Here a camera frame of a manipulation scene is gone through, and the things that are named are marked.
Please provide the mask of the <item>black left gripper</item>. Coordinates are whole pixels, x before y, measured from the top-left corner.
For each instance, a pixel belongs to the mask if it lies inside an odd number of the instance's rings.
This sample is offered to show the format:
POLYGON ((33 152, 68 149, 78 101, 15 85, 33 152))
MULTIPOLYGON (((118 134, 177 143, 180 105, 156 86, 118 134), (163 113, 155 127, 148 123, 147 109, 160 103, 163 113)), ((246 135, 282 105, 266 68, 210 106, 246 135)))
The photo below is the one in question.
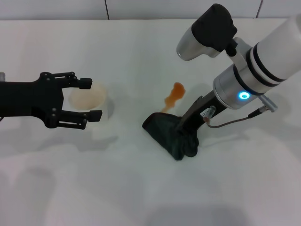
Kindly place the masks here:
POLYGON ((88 122, 99 122, 103 112, 61 111, 63 88, 91 89, 91 78, 78 79, 75 72, 41 73, 32 82, 0 83, 0 116, 36 117, 50 129, 85 129, 88 122))

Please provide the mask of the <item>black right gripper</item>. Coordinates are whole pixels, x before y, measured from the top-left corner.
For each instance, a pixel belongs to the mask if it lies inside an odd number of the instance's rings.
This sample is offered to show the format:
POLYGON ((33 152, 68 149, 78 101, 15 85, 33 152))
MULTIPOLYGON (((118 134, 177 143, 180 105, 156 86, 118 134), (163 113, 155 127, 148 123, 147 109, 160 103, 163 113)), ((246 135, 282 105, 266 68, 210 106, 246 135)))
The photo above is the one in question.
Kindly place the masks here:
POLYGON ((198 128, 203 125, 202 113, 214 106, 216 108, 213 116, 221 113, 226 107, 215 96, 214 91, 209 92, 207 95, 198 97, 189 109, 180 118, 179 127, 181 134, 186 137, 198 137, 198 128))

